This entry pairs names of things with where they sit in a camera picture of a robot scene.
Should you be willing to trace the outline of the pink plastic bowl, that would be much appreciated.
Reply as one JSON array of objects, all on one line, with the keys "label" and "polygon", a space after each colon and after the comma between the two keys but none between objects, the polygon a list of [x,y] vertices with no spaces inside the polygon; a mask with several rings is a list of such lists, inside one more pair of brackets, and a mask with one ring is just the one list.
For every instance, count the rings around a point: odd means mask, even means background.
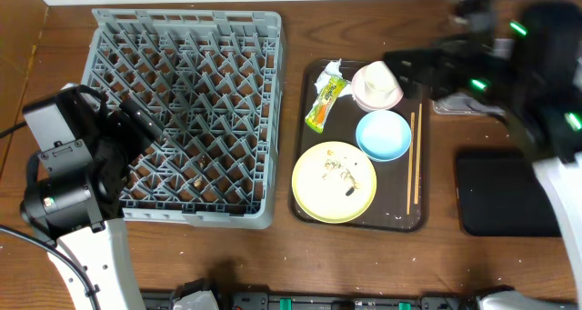
[{"label": "pink plastic bowl", "polygon": [[354,75],[352,96],[361,109],[372,112],[393,108],[404,94],[388,66],[383,61],[375,61]]}]

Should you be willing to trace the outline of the white napkin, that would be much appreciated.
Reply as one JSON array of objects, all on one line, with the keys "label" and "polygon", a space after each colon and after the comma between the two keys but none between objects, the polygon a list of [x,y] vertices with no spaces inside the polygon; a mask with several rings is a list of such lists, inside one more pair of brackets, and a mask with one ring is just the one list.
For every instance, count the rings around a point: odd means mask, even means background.
[{"label": "white napkin", "polygon": [[340,66],[342,65],[342,59],[332,60],[330,61],[319,75],[319,77],[314,82],[316,87],[316,93],[319,95],[323,88],[330,82],[332,77],[341,79],[346,86],[342,89],[339,93],[338,97],[344,97],[348,95],[352,95],[352,83],[350,80],[343,77],[343,74],[340,71]]}]

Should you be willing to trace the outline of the green snack wrapper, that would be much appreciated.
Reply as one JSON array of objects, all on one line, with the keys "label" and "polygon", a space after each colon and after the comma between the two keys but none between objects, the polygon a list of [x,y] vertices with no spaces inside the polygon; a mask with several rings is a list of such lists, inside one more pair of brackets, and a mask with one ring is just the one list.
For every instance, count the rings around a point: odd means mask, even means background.
[{"label": "green snack wrapper", "polygon": [[347,80],[337,75],[324,75],[316,81],[316,100],[305,118],[305,123],[316,133],[324,131],[326,119],[333,104],[347,86]]}]

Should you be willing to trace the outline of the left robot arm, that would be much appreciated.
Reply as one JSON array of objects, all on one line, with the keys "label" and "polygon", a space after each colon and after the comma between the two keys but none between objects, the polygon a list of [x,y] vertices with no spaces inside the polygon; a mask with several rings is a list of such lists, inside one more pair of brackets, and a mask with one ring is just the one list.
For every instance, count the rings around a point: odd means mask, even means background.
[{"label": "left robot arm", "polygon": [[111,111],[73,85],[26,105],[38,149],[25,169],[20,214],[65,281],[77,309],[142,309],[120,196],[130,164],[163,125],[132,99]]}]

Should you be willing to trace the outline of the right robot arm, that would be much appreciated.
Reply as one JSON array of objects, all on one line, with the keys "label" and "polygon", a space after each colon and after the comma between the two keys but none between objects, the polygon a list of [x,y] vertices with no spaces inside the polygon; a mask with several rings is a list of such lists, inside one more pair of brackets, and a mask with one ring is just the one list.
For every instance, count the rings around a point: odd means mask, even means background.
[{"label": "right robot arm", "polygon": [[575,285],[581,285],[581,9],[568,0],[526,5],[510,26],[506,58],[493,53],[494,0],[456,0],[464,29],[432,45],[384,53],[406,94],[426,85],[436,101],[462,92],[498,107],[530,160],[557,218]]}]

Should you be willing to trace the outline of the grey dishwasher rack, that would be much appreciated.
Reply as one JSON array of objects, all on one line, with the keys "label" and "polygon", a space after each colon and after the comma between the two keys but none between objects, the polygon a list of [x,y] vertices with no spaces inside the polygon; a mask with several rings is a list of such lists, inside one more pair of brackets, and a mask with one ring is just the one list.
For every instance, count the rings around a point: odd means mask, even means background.
[{"label": "grey dishwasher rack", "polygon": [[276,199],[285,80],[272,11],[96,8],[84,85],[133,100],[164,127],[130,165],[134,222],[265,229]]}]

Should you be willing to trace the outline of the right wooden chopstick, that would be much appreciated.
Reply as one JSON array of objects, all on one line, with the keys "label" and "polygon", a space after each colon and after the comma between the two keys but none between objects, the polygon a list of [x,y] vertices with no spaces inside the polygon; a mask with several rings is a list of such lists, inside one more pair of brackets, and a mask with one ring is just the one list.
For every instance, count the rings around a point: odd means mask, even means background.
[{"label": "right wooden chopstick", "polygon": [[421,140],[422,140],[422,117],[423,117],[423,105],[419,104],[418,107],[418,124],[416,132],[416,170],[415,170],[415,192],[414,192],[414,205],[418,205],[419,200],[419,189],[420,189],[420,165],[421,165]]}]

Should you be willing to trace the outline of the wooden chopstick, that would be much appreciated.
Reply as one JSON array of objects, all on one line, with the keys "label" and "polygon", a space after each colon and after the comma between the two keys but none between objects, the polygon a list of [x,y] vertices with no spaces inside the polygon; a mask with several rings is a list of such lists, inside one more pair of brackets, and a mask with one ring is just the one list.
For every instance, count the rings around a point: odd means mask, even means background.
[{"label": "wooden chopstick", "polygon": [[420,165],[421,165],[421,140],[422,140],[422,117],[423,117],[423,105],[419,104],[418,107],[418,124],[416,132],[416,170],[415,170],[415,192],[414,192],[414,205],[418,205],[419,200],[419,189],[420,189]]},{"label": "wooden chopstick", "polygon": [[406,215],[410,215],[411,197],[412,197],[412,175],[413,175],[413,153],[414,153],[414,132],[415,132],[415,112],[410,116],[411,139],[408,147],[408,167],[407,167],[407,188],[406,188]]}]

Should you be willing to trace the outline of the cream plastic cup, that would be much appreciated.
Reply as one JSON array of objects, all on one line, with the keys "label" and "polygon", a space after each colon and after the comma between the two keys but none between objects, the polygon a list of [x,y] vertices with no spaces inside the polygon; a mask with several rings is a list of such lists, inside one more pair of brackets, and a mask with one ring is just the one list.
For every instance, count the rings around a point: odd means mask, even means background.
[{"label": "cream plastic cup", "polygon": [[365,66],[363,80],[363,97],[372,107],[388,107],[401,97],[396,78],[383,61]]}]

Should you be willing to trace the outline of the left wooden chopstick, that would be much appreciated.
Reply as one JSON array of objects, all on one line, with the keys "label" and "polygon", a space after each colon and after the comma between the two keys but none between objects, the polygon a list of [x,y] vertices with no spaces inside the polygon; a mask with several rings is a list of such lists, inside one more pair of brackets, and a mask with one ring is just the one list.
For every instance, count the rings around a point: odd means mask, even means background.
[{"label": "left wooden chopstick", "polygon": [[415,112],[410,116],[411,139],[408,147],[408,167],[407,167],[407,188],[406,188],[406,215],[410,215],[411,197],[412,197],[412,175],[413,175],[413,153],[414,153],[414,132],[415,132]]}]

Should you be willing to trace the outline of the clear plastic bin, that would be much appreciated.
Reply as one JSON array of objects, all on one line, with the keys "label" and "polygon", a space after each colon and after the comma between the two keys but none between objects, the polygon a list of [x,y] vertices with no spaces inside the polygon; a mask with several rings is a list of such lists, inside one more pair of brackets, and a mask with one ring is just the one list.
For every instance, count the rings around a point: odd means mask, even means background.
[{"label": "clear plastic bin", "polygon": [[503,115],[505,112],[496,106],[483,105],[472,97],[455,93],[437,98],[431,95],[433,109],[438,115]]}]

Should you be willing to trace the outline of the light blue bowl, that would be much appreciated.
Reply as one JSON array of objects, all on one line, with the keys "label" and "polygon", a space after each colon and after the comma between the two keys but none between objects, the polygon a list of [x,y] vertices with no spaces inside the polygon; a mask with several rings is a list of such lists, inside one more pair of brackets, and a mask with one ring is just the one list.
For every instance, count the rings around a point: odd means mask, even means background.
[{"label": "light blue bowl", "polygon": [[404,155],[410,136],[408,121],[388,110],[368,113],[356,126],[357,146],[375,162],[390,162]]}]

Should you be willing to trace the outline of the yellow plate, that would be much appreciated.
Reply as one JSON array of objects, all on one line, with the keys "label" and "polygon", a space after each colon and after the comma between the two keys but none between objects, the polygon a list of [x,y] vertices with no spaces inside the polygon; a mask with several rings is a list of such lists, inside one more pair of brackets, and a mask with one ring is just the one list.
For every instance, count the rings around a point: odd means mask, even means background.
[{"label": "yellow plate", "polygon": [[303,212],[327,224],[362,215],[376,195],[376,170],[357,147],[337,141],[307,149],[292,173],[293,196]]}]

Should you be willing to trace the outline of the cardboard wall panel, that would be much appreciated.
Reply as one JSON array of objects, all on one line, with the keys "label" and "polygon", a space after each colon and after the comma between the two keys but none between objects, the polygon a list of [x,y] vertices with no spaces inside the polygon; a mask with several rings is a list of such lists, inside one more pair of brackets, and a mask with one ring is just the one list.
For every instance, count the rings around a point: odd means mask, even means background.
[{"label": "cardboard wall panel", "polygon": [[45,24],[43,0],[1,0],[1,130],[15,124]]}]

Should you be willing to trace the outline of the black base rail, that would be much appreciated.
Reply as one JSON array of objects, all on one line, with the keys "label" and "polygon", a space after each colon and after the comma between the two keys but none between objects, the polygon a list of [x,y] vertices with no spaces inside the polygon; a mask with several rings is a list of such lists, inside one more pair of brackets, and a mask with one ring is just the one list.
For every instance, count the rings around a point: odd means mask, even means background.
[{"label": "black base rail", "polygon": [[265,285],[222,290],[209,279],[198,279],[174,290],[146,289],[141,292],[148,309],[172,309],[189,293],[211,291],[223,310],[280,309],[392,309],[392,310],[476,310],[475,299],[452,295],[395,297],[386,295],[301,295],[273,292]]}]

